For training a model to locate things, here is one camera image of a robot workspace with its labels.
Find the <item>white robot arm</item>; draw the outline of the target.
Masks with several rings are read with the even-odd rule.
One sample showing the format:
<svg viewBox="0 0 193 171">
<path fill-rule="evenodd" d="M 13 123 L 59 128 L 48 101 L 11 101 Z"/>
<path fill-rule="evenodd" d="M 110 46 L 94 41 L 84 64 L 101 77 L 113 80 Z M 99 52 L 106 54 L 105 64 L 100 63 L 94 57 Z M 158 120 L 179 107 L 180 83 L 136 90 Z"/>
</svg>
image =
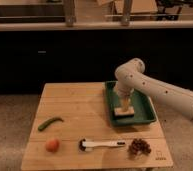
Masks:
<svg viewBox="0 0 193 171">
<path fill-rule="evenodd" d="M 114 91 L 120 98 L 123 111 L 129 108 L 133 89 L 165 103 L 193 122 L 193 91 L 184 89 L 144 75 L 145 64 L 133 58 L 115 69 L 117 82 Z"/>
</svg>

